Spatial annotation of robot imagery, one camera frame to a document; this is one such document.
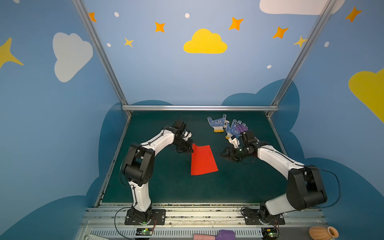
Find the red square paper sheet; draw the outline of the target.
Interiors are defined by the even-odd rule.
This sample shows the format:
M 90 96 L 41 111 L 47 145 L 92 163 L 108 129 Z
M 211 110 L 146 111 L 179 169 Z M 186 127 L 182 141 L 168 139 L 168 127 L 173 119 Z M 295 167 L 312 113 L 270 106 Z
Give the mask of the red square paper sheet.
M 193 144 L 193 153 L 191 154 L 191 175 L 200 176 L 204 174 L 217 172 L 217 167 L 211 146 L 197 146 Z

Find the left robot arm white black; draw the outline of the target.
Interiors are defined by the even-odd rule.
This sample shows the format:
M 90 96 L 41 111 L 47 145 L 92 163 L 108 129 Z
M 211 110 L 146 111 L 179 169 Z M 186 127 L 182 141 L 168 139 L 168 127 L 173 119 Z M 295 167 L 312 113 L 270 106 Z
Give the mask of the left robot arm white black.
M 166 126 L 150 140 L 141 144 L 132 144 L 125 156 L 120 173 L 128 181 L 132 195 L 132 216 L 141 222 L 148 222 L 152 217 L 152 200 L 149 194 L 149 181 L 153 176 L 155 157 L 169 145 L 176 147 L 178 153 L 192 154 L 192 133 L 187 124 L 176 121 Z

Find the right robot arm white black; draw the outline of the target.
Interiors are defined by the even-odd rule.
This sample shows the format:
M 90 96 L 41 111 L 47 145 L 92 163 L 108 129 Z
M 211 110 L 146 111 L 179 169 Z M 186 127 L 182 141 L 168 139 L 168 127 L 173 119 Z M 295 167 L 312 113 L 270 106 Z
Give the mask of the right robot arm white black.
M 238 163 L 247 157 L 255 157 L 269 164 L 287 179 L 286 193 L 261 203 L 259 216 L 275 217 L 327 202 L 328 196 L 317 167 L 289 158 L 268 143 L 259 141 L 251 130 L 242 132 L 241 139 L 242 145 L 235 136 L 230 137 L 230 145 L 223 150 L 221 157 Z

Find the right blue dotted work glove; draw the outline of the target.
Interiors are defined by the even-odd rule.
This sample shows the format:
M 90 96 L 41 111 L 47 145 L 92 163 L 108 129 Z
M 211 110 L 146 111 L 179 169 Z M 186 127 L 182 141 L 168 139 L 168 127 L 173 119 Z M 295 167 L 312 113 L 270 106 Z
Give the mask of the right blue dotted work glove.
M 238 120 L 238 121 L 237 120 L 233 120 L 231 125 L 227 124 L 227 127 L 226 127 L 226 133 L 227 133 L 226 139 L 227 140 L 229 138 L 231 138 L 232 136 L 235 136 L 237 139 L 241 136 L 241 134 L 236 129 L 236 125 L 240 125 L 240 124 L 246 125 L 241 120 Z

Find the blue dotted work glove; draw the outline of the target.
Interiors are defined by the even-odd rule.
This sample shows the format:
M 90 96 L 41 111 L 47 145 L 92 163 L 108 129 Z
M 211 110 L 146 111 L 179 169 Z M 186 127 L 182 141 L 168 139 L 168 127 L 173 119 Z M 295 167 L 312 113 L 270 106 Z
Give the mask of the blue dotted work glove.
M 233 120 L 231 125 L 227 124 L 227 127 L 226 127 L 226 133 L 227 133 L 226 139 L 227 140 L 229 138 L 231 138 L 232 136 L 235 136 L 237 139 L 241 136 L 241 134 L 236 129 L 236 125 L 240 125 L 240 124 L 246 125 L 241 120 L 238 120 L 238 121 L 237 120 Z
M 227 115 L 223 114 L 223 116 L 219 119 L 213 120 L 211 117 L 207 117 L 209 125 L 213 128 L 214 133 L 223 133 L 226 130 L 227 124 Z

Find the purple pink brush on table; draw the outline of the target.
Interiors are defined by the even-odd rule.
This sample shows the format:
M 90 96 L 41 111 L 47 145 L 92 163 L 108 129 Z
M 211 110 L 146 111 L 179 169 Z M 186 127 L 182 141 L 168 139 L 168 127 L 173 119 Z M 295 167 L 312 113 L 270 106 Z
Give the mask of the purple pink brush on table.
M 243 124 L 236 125 L 236 129 L 240 134 L 249 130 L 249 128 Z

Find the left blue dotted work glove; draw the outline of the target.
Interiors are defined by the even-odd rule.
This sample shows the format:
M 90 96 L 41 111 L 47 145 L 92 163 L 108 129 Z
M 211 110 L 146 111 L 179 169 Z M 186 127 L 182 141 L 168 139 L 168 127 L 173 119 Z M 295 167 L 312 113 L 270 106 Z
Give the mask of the left blue dotted work glove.
M 213 128 L 214 133 L 223 133 L 226 130 L 227 124 L 227 115 L 223 114 L 223 116 L 219 119 L 213 120 L 211 117 L 207 117 L 209 125 Z

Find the pink purple brush front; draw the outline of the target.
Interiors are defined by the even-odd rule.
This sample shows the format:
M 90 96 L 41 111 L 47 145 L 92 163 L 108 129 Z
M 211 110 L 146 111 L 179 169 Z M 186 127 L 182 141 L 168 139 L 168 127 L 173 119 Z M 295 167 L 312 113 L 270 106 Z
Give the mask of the pink purple brush front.
M 193 240 L 236 240 L 236 234 L 230 230 L 220 230 L 217 235 L 194 234 Z

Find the right green circuit board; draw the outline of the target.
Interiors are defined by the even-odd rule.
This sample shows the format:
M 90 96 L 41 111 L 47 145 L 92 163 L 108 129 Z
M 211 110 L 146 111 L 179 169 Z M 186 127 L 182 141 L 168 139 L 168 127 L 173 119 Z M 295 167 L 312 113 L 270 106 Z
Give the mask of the right green circuit board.
M 262 228 L 262 240 L 276 240 L 279 233 L 276 229 Z

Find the green circuit board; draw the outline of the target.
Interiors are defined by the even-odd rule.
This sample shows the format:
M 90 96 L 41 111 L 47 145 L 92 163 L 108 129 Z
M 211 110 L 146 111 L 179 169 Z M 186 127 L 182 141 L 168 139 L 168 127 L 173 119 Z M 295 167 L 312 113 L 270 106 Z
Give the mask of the green circuit board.
M 153 229 L 148 228 L 137 228 L 136 229 L 136 236 L 152 236 L 153 235 Z
M 262 240 L 276 240 L 279 233 L 276 229 L 262 228 Z

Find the left green circuit board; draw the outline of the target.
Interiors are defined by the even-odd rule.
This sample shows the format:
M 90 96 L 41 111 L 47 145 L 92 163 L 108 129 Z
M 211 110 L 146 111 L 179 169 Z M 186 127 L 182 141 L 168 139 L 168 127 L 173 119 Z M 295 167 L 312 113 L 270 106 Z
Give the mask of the left green circuit board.
M 136 229 L 136 236 L 152 236 L 153 235 L 153 229 L 148 228 L 137 228 Z

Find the terracotta ribbed vase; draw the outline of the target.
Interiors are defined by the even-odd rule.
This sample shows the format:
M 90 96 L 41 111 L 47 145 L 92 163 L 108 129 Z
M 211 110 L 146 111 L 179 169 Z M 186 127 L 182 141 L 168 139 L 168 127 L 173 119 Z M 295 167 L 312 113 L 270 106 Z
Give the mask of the terracotta ribbed vase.
M 339 232 L 334 227 L 311 227 L 310 237 L 313 240 L 331 240 L 339 237 Z

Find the rear aluminium frame bar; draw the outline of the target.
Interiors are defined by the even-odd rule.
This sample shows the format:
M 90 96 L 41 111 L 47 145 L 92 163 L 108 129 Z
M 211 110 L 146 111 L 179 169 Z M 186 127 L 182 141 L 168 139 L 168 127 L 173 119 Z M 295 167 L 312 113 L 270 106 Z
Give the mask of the rear aluminium frame bar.
M 124 111 L 253 111 L 276 112 L 278 106 L 161 106 L 161 105 L 122 105 Z

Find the right aluminium frame post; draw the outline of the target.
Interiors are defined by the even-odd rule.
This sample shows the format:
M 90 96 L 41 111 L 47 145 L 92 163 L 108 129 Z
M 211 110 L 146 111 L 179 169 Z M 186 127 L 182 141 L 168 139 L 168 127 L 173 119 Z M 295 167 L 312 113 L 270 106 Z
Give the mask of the right aluminium frame post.
M 304 46 L 301 47 L 301 50 L 290 69 L 288 75 L 286 76 L 285 80 L 283 81 L 281 87 L 279 88 L 276 96 L 274 97 L 271 107 L 275 107 L 277 111 L 279 110 L 279 104 L 281 100 L 283 99 L 284 95 L 286 94 L 288 88 L 292 84 L 295 76 L 299 72 L 301 66 L 303 65 L 305 59 L 307 58 L 308 54 L 310 53 L 312 47 L 314 46 L 316 40 L 320 36 L 322 30 L 326 26 L 327 22 L 329 21 L 330 17 L 332 16 L 332 11 L 336 5 L 336 0 L 330 0 L 327 1 L 323 10 L 321 11 L 321 14 L 317 18 L 313 28 L 311 29 L 307 41 L 304 42 Z

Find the aluminium frame post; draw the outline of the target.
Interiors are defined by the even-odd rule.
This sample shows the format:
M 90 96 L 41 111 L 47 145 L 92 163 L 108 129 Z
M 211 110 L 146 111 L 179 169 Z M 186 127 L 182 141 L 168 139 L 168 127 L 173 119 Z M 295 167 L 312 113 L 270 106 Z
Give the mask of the aluminium frame post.
M 91 17 L 89 16 L 89 12 L 87 10 L 87 7 L 84 3 L 84 1 L 81 0 L 73 0 L 72 1 L 82 22 L 84 27 L 86 28 L 86 31 L 94 45 L 94 48 L 104 66 L 104 69 L 107 73 L 107 76 L 122 104 L 122 107 L 127 106 L 128 102 L 125 97 L 125 94 L 122 90 L 122 87 L 118 81 L 118 78 L 113 70 L 113 67 L 108 59 L 108 56 L 106 54 L 106 51 L 103 48 L 102 42 L 97 34 L 97 31 L 94 27 L 93 21 L 91 20 Z
M 312 47 L 314 46 L 316 40 L 320 36 L 322 30 L 326 26 L 327 22 L 329 21 L 330 17 L 332 16 L 332 11 L 336 5 L 336 0 L 330 0 L 327 1 L 323 10 L 321 11 L 321 14 L 317 18 L 313 28 L 311 29 L 307 41 L 304 42 L 304 46 L 301 47 L 301 50 L 290 69 L 288 75 L 286 76 L 285 80 L 283 81 L 281 87 L 279 88 L 276 96 L 274 97 L 271 107 L 275 107 L 277 111 L 279 110 L 279 104 L 281 100 L 283 99 L 284 95 L 286 94 L 288 88 L 292 84 L 295 76 L 299 72 L 301 66 L 303 65 L 305 59 L 307 58 L 308 54 L 310 53 Z

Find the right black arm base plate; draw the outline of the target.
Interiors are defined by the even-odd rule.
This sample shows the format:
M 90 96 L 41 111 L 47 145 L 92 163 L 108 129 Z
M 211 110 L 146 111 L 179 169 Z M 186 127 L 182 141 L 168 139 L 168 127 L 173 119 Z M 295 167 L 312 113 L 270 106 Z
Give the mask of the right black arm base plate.
M 282 214 L 270 215 L 266 210 L 251 209 L 248 207 L 240 210 L 246 225 L 285 225 L 286 222 Z

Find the front aluminium rail base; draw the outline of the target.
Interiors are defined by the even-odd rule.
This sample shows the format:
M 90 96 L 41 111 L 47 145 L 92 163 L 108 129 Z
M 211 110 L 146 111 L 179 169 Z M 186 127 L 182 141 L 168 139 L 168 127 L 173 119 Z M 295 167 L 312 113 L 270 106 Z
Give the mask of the front aluminium rail base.
M 246 225 L 242 208 L 258 209 L 259 204 L 240 203 L 160 203 L 153 210 L 165 209 L 164 225 L 128 226 L 128 204 L 106 203 L 88 208 L 76 235 L 77 240 L 191 240 L 194 234 L 216 235 L 220 230 L 234 231 L 238 240 L 261 240 L 262 228 L 276 229 L 278 240 L 309 239 L 311 227 L 327 227 L 321 210 L 302 210 L 282 214 L 285 225 Z M 137 228 L 153 229 L 152 236 L 136 236 Z

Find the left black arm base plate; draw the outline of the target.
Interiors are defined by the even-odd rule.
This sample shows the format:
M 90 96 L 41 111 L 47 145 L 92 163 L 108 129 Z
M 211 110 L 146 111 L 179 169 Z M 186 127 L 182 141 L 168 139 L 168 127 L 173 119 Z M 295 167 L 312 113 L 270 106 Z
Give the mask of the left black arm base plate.
M 154 226 L 164 225 L 166 217 L 165 209 L 148 209 L 146 212 L 140 212 L 136 209 L 130 209 L 125 217 L 125 225 L 128 226 Z

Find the left aluminium frame post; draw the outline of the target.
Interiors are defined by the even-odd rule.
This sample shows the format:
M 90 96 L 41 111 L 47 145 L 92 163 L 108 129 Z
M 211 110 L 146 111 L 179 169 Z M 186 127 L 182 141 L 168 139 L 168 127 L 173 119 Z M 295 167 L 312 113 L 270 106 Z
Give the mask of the left aluminium frame post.
M 127 106 L 128 102 L 125 97 L 125 94 L 122 90 L 122 87 L 118 81 L 118 78 L 113 70 L 113 67 L 108 59 L 108 56 L 106 54 L 106 51 L 103 48 L 102 42 L 97 34 L 97 31 L 94 27 L 93 21 L 91 20 L 91 17 L 89 16 L 89 12 L 87 10 L 87 7 L 84 3 L 84 1 L 81 0 L 73 0 L 72 1 L 82 22 L 84 27 L 86 28 L 86 31 L 94 45 L 94 48 L 104 66 L 104 69 L 107 73 L 107 76 L 122 104 L 122 107 Z

